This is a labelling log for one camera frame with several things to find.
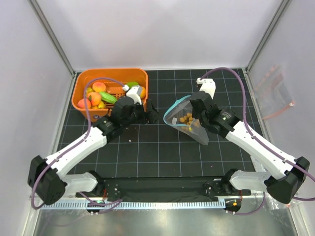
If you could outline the brown longan bunch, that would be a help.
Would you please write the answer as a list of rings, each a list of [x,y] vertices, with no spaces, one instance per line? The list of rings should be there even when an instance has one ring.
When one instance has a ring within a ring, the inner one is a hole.
[[[181,128],[184,130],[192,131],[193,129],[199,128],[200,124],[198,120],[192,117],[192,113],[186,113],[179,118]]]

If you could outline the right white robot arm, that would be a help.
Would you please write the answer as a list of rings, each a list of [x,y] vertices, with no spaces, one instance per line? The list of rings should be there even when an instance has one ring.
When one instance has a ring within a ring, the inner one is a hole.
[[[264,172],[229,171],[221,183],[224,193],[248,189],[267,192],[283,204],[294,199],[310,166],[305,157],[295,158],[276,148],[231,109],[219,109],[204,91],[194,93],[189,101],[192,116],[202,127],[239,146],[265,168]]]

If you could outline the yellow orange mango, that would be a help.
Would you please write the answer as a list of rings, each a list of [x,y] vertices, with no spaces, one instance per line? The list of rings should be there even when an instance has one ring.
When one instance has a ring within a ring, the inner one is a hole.
[[[138,92],[139,92],[140,98],[144,99],[146,96],[146,89],[144,87],[140,86]]]

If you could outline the peach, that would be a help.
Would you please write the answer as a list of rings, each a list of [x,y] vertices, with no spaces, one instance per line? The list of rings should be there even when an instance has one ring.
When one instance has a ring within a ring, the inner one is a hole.
[[[86,95],[86,98],[90,101],[91,106],[98,106],[102,100],[98,92],[90,92]]]
[[[91,105],[91,102],[90,102],[90,100],[87,99],[87,98],[82,98],[81,100],[79,100],[79,101],[77,102],[77,107],[78,107],[79,109],[85,109],[85,108],[90,109],[91,106],[92,106],[92,105]]]
[[[102,83],[102,82],[95,82],[95,83],[93,83],[93,85],[92,85],[92,89],[93,89],[95,92],[106,92],[107,87],[106,87],[105,83]]]

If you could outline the yellow starfruit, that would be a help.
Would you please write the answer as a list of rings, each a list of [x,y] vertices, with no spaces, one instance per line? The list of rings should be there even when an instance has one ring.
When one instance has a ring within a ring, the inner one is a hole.
[[[88,87],[86,89],[86,95],[88,95],[89,93],[94,92],[94,90],[91,87]]]

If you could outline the peach at front left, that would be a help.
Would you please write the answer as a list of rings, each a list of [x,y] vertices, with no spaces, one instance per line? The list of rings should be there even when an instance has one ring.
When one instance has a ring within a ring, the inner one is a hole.
[[[79,100],[79,101],[77,102],[77,107],[78,107],[79,109],[85,109],[85,108],[90,109],[91,106],[92,106],[92,105],[91,105],[91,102],[90,102],[90,100],[87,99],[87,98],[82,98],[81,100]]]

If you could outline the clear zip top bag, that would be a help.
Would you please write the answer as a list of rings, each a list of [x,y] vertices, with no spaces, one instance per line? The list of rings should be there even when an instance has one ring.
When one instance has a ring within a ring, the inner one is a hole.
[[[175,103],[165,112],[163,121],[187,134],[202,145],[209,142],[207,131],[201,126],[198,119],[192,117],[192,105],[189,101],[190,95],[184,96],[175,101]]]

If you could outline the yellow banana bunch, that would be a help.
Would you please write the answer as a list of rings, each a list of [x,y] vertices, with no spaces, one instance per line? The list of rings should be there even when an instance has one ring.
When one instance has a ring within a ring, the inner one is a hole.
[[[101,101],[98,105],[96,106],[91,106],[92,109],[105,109],[105,103]]]

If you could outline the peach in middle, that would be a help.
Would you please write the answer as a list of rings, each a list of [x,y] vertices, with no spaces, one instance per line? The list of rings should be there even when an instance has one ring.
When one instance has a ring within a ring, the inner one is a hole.
[[[86,95],[86,98],[90,101],[91,106],[98,106],[102,100],[98,92],[90,92]]]

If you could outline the orange plastic basket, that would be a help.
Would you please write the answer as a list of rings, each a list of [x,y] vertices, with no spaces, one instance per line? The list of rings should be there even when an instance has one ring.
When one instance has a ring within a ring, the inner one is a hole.
[[[122,84],[128,82],[137,82],[139,86],[146,89],[146,96],[142,99],[144,107],[147,106],[148,99],[148,74],[140,68],[94,68],[83,71],[77,78],[74,91],[72,94],[71,103],[74,109],[78,110],[85,118],[87,117],[85,109],[79,109],[77,102],[84,98],[84,92],[88,87],[92,88],[93,83],[102,82],[105,83],[107,90],[106,92],[115,96],[118,99],[126,95],[123,91],[123,87],[116,83],[108,80],[107,78],[115,79]],[[89,109],[89,115],[92,122],[98,118],[110,113],[110,109],[114,107],[114,104],[105,103],[105,109]]]

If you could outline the black grid mat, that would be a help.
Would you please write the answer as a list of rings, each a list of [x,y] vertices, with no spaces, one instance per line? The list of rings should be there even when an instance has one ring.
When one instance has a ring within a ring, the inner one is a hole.
[[[247,101],[247,121],[261,132],[242,69],[211,72],[197,70],[149,70],[148,97],[161,115],[177,100],[198,91],[196,79],[207,74],[216,83],[215,102],[242,115]],[[201,145],[190,136],[168,126],[131,125],[123,134],[73,167],[71,174],[94,170],[103,177],[199,177],[222,176],[232,168],[255,170],[251,157],[227,140],[209,134]]]

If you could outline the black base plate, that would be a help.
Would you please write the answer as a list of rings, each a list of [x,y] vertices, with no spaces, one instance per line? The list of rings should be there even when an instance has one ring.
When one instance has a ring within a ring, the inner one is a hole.
[[[221,177],[116,177],[103,178],[101,187],[83,192],[88,197],[107,197],[110,201],[137,203],[209,202],[219,197],[249,196],[251,191],[227,193]]]

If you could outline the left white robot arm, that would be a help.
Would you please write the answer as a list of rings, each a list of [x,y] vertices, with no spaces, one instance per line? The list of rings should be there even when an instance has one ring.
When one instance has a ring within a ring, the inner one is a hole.
[[[105,179],[95,171],[70,175],[69,171],[91,153],[104,147],[132,124],[157,122],[159,113],[150,99],[146,105],[135,103],[130,97],[119,99],[109,115],[90,124],[86,133],[58,152],[31,160],[28,185],[32,188],[31,199],[38,196],[45,205],[56,203],[64,195],[79,192],[94,197],[106,189]]]

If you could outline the peach at back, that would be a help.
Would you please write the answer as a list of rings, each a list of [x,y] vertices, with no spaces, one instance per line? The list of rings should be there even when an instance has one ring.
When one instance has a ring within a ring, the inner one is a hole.
[[[105,83],[102,83],[102,82],[95,82],[95,83],[93,83],[93,85],[92,85],[92,89],[93,89],[95,92],[106,92],[107,87],[106,87]]]

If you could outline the green starfruit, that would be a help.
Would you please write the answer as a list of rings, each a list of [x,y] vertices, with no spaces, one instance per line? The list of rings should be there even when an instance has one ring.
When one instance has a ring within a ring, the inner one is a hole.
[[[139,84],[137,82],[128,82],[126,83],[126,85],[131,88],[131,87],[134,87],[134,86],[138,86]]]

